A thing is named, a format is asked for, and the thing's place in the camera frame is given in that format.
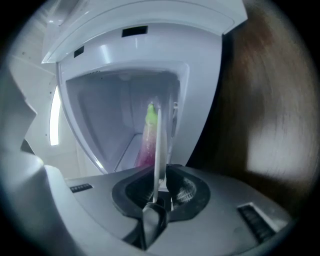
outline black rectangular slot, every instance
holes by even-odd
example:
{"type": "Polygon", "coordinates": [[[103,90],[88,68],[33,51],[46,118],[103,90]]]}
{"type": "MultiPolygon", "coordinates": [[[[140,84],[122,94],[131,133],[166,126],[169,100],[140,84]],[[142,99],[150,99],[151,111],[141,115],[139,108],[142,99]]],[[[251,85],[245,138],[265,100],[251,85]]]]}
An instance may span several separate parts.
{"type": "Polygon", "coordinates": [[[135,35],[143,35],[148,33],[148,26],[136,26],[122,30],[122,37],[130,37],[135,35]]]}
{"type": "Polygon", "coordinates": [[[72,191],[72,193],[77,193],[77,192],[81,192],[81,191],[84,191],[84,190],[89,190],[89,189],[92,189],[93,187],[86,183],[86,184],[82,184],[82,185],[77,185],[77,186],[71,186],[70,187],[70,190],[72,191]]]}
{"type": "Polygon", "coordinates": [[[252,205],[238,207],[238,211],[260,244],[276,233],[252,205]]]}
{"type": "Polygon", "coordinates": [[[85,51],[85,46],[82,46],[80,47],[78,50],[75,50],[74,53],[73,53],[73,57],[77,57],[79,56],[80,54],[83,54],[85,51]]]}

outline ice dispenser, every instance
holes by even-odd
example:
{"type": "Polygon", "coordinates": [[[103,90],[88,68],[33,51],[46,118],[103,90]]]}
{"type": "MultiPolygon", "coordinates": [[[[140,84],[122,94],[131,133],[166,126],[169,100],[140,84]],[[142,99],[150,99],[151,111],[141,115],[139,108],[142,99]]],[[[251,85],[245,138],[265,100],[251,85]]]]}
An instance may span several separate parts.
{"type": "Polygon", "coordinates": [[[134,167],[152,102],[167,161],[185,165],[216,92],[222,36],[247,19],[242,1],[62,2],[43,63],[56,63],[64,113],[92,162],[103,173],[134,167]]]}

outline pink and green object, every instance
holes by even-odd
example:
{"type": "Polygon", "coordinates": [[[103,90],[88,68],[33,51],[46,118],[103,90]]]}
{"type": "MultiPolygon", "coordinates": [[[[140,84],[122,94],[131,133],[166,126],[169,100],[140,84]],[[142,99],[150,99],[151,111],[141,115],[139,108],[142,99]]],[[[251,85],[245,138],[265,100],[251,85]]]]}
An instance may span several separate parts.
{"type": "Polygon", "coordinates": [[[158,115],[155,106],[150,103],[145,116],[141,148],[135,163],[136,167],[154,165],[156,156],[158,115]]]}

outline vent slot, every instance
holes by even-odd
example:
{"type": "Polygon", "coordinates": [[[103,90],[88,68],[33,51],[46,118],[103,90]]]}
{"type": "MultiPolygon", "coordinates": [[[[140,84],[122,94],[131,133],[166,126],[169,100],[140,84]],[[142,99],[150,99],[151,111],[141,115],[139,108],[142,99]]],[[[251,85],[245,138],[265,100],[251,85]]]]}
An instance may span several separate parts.
{"type": "Polygon", "coordinates": [[[238,207],[238,211],[260,244],[276,233],[251,204],[238,207]]]}
{"type": "Polygon", "coordinates": [[[85,51],[85,46],[82,46],[78,50],[75,50],[73,53],[73,58],[79,56],[80,54],[83,54],[84,51],[85,51]]]}
{"type": "Polygon", "coordinates": [[[122,30],[122,37],[130,37],[136,35],[143,35],[148,33],[148,26],[136,26],[131,28],[126,28],[122,30]]]}
{"type": "Polygon", "coordinates": [[[70,187],[72,193],[77,193],[77,192],[84,191],[84,190],[89,190],[89,189],[92,189],[92,188],[93,187],[88,183],[70,187]]]}

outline wooden surface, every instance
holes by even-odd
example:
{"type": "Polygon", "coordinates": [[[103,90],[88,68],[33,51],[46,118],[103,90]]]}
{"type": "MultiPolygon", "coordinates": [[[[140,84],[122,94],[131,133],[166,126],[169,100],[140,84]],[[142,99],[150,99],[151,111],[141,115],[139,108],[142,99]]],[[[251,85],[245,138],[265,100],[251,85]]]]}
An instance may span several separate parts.
{"type": "Polygon", "coordinates": [[[248,21],[225,38],[219,89],[194,163],[245,181],[295,216],[318,175],[318,76],[274,5],[244,2],[248,21]]]}

